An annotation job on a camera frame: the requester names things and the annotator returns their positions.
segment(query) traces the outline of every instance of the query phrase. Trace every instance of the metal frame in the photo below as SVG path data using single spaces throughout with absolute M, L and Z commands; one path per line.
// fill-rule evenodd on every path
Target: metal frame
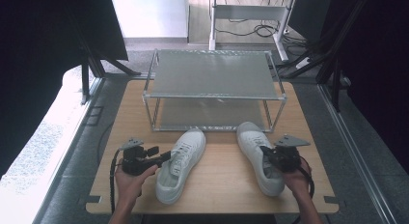
M 280 28 L 278 33 L 273 35 L 274 42 L 283 62 L 288 61 L 286 50 L 282 44 L 283 33 L 286 29 L 289 13 L 292 9 L 294 0 L 289 0 L 285 7 L 271 6 L 237 6 L 237 5 L 217 5 L 216 0 L 213 0 L 211 5 L 211 26 L 210 37 L 208 41 L 208 49 L 216 49 L 216 19 L 263 19 L 263 20 L 280 20 Z
M 272 65 L 273 65 L 272 70 L 274 71 L 274 74 L 277 77 L 275 83 L 279 83 L 279 86 L 280 86 L 279 95 L 277 95 L 276 98 L 272 98 L 272 99 L 260 99 L 260 98 L 230 98 L 230 99 L 235 99 L 235 100 L 240 100 L 240 99 L 249 100 L 249 99 L 252 99 L 252 100 L 262 101 L 264 111 L 265 111 L 265 115 L 266 115 L 266 123 L 265 123 L 266 128 L 262 128 L 262 130 L 264 132 L 273 132 L 274 129 L 275 129 L 275 126 L 277 125 L 278 120 L 279 120 L 279 118 L 280 118 L 280 116 L 282 114 L 284 106 L 286 104 L 286 93 L 285 93 L 282 81 L 281 81 L 280 77 L 278 76 L 277 70 L 276 70 L 276 68 L 274 66 L 271 52 L 269 52 L 269 51 L 262 51 L 262 52 L 266 54 L 266 61 L 267 60 L 270 61 L 272 63 Z M 144 92 L 143 92 L 143 95 L 142 95 L 143 102 L 144 102 L 146 110 L 147 110 L 147 115 L 148 115 L 148 119 L 149 119 L 149 122 L 150 122 L 150 127 L 151 127 L 151 129 L 153 131 L 180 131 L 180 130 L 186 130 L 186 129 L 191 128 L 191 127 L 189 127 L 189 126 L 173 126 L 173 127 L 158 126 L 157 119 L 158 119 L 158 115 L 159 115 L 161 99 L 162 98 L 178 98 L 178 97 L 155 97 L 155 96 L 152 96 L 148 92 L 150 81 L 152 79 L 154 79 L 153 69 L 158 66 L 159 61 L 160 61 L 159 55 L 160 55 L 159 51 L 157 49 L 155 49 L 155 52 L 153 54 L 153 57 L 152 57 L 152 60 L 151 60 L 151 63 L 150 63 L 150 71 L 149 71 L 148 76 L 147 76 L 147 82 L 145 84 Z M 150 106 L 149 106 L 149 99 L 150 98 L 156 98 L 153 113 L 151 113 L 151 111 L 150 111 Z M 277 115 L 275 117 L 273 117 L 273 118 L 270 115 L 270 111 L 269 111 L 268 104 L 267 104 L 267 102 L 269 100 L 274 100 L 274 101 L 280 102 L 280 107 L 278 108 Z M 198 126 L 198 127 L 203 129 L 203 130 L 212 130 L 212 131 L 235 131 L 236 128 L 237 128 L 237 126 Z

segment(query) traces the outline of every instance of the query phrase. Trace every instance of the glass shelf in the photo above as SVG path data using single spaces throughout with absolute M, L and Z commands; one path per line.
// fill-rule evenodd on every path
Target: glass shelf
M 143 93 L 152 129 L 235 131 L 250 121 L 271 132 L 286 103 L 277 75 L 267 51 L 156 50 Z

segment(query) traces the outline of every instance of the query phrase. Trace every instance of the finger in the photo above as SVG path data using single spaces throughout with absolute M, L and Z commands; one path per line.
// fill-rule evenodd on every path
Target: finger
M 301 167 L 308 173 L 311 174 L 313 171 L 313 168 L 310 167 L 310 164 L 307 162 L 307 160 L 304 157 L 301 157 Z
M 121 172 L 123 172 L 123 159 L 122 158 L 118 162 L 118 168 L 117 168 L 117 173 L 121 173 Z
M 139 175 L 138 177 L 139 177 L 142 181 L 144 181 L 146 178 L 148 178 L 149 176 L 153 175 L 154 172 L 156 172 L 157 168 L 158 168 L 158 167 L 157 167 L 157 165 L 155 164 L 155 165 L 151 166 L 149 169 L 145 170 L 145 172 L 144 172 L 143 174 Z

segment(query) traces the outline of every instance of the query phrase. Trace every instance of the hand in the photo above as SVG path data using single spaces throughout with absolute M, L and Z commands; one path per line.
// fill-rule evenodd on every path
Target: hand
M 145 180 L 153 175 L 158 168 L 157 165 L 153 165 L 143 174 L 135 177 L 128 175 L 123 171 L 122 162 L 123 160 L 120 159 L 120 165 L 118 166 L 117 171 L 115 171 L 115 181 L 117 182 L 119 197 L 114 214 L 109 220 L 110 224 L 129 223 L 132 209 L 136 203 L 136 198 L 141 194 L 142 184 L 144 184 Z
M 143 174 L 135 177 L 128 175 L 123 171 L 122 162 L 123 160 L 120 159 L 120 165 L 115 172 L 115 180 L 117 182 L 119 195 L 118 201 L 133 207 L 139 194 L 141 194 L 142 184 L 144 184 L 149 176 L 154 174 L 158 167 L 157 165 L 153 165 Z
M 301 157 L 301 167 L 309 175 L 311 174 L 312 168 L 303 157 Z M 309 193 L 309 183 L 299 170 L 292 173 L 283 173 L 283 178 L 286 186 L 292 191 L 292 193 Z

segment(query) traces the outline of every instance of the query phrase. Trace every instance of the white wall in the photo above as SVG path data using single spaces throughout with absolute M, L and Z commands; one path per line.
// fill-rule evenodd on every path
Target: white wall
M 124 38 L 187 38 L 188 0 L 112 0 Z

